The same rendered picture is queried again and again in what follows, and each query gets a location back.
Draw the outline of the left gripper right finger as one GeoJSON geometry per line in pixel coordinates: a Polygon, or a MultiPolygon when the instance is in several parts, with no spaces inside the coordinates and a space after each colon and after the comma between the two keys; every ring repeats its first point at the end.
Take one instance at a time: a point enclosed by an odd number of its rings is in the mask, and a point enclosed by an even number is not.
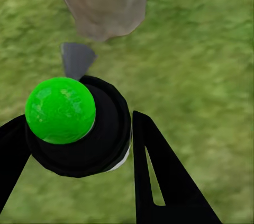
{"type": "Polygon", "coordinates": [[[137,224],[222,224],[153,120],[133,111],[137,224]],[[165,206],[153,202],[148,150],[165,206]]]}

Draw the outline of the pesticide atomizer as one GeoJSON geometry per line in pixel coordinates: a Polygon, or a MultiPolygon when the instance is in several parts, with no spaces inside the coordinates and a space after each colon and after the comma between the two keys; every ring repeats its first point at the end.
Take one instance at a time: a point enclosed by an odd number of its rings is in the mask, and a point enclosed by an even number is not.
{"type": "Polygon", "coordinates": [[[96,59],[87,43],[61,46],[67,77],[45,80],[25,107],[25,140],[32,156],[60,176],[81,178],[113,171],[130,153],[133,125],[114,85],[85,76],[96,59]]]}

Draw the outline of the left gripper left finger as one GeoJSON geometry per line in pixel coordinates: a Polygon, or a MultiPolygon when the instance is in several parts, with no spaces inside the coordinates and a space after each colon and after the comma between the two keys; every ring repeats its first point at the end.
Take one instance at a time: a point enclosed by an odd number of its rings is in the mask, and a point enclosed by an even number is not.
{"type": "Polygon", "coordinates": [[[0,213],[31,156],[25,140],[25,110],[0,127],[0,213]]]}

